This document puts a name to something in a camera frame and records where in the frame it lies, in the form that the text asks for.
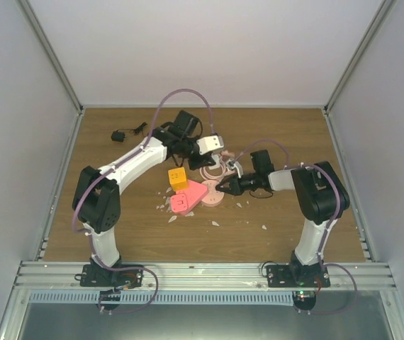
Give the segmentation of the white usb charger plug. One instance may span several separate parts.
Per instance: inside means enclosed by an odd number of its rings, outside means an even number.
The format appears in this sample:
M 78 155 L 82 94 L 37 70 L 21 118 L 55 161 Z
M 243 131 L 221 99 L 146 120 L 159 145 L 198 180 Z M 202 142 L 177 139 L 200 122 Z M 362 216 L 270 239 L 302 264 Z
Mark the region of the white usb charger plug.
M 213 165 L 209 166 L 209 169 L 218 169 L 220 168 L 220 162 L 222 160 L 222 157 L 219 154 L 214 154 L 212 156 L 212 159 L 214 161 Z

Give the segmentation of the round pink power strip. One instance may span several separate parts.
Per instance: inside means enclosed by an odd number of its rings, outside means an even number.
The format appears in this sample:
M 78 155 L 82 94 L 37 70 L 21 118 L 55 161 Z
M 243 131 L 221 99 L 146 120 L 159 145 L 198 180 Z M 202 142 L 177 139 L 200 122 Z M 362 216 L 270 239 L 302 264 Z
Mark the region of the round pink power strip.
M 202 184 L 208 187 L 208 194 L 201 201 L 201 204 L 209 208 L 214 208 L 215 206 L 221 204 L 225 194 L 218 191 L 215 187 L 226 176 L 232 174 L 229 171 L 229 168 L 227 168 L 226 163 L 235 158 L 235 154 L 229 151 L 221 151 L 218 154 L 222 157 L 220 168 L 209 169 L 209 166 L 206 166 L 199 169 L 199 173 L 201 175 L 201 178 L 203 179 Z

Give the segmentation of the black power adapter with cable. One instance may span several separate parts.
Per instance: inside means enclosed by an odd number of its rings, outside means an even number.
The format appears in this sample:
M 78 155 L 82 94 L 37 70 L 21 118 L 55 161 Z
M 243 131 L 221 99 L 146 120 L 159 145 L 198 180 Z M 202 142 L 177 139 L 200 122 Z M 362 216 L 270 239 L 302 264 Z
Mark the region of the black power adapter with cable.
M 147 123 L 143 122 L 135 128 L 121 128 L 121 129 L 114 130 L 111 133 L 111 140 L 113 142 L 124 142 L 127 134 L 131 134 L 134 136 L 144 135 L 144 130 L 146 127 L 147 127 Z

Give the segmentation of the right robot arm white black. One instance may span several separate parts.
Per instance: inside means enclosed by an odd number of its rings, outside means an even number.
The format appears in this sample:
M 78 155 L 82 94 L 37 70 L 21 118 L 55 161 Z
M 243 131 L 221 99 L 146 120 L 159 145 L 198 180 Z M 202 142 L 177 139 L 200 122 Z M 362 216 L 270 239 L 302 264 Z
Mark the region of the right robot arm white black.
M 301 238 L 286 265 L 266 265 L 269 286 L 308 287 L 329 283 L 324 275 L 324 250 L 332 228 L 349 208 L 349 195 L 331 164 L 301 164 L 276 170 L 265 149 L 250 154 L 254 171 L 225 177 L 216 190 L 232 196 L 263 189 L 269 193 L 294 191 L 304 216 Z

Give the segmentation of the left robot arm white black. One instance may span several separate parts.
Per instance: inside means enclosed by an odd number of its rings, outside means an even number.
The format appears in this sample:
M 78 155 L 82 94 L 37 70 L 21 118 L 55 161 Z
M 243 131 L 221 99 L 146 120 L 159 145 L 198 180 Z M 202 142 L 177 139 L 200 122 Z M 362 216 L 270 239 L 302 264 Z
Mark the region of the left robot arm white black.
M 178 156 L 191 170 L 212 166 L 213 155 L 224 148 L 220 135 L 194 136 L 200 120 L 186 111 L 172 122 L 154 127 L 144 140 L 117 160 L 80 175 L 72 201 L 72 227 L 83 232 L 91 245 L 91 260 L 98 266 L 96 277 L 106 286 L 119 282 L 120 254 L 114 227 L 120 218 L 120 196 L 136 179 L 152 167 Z

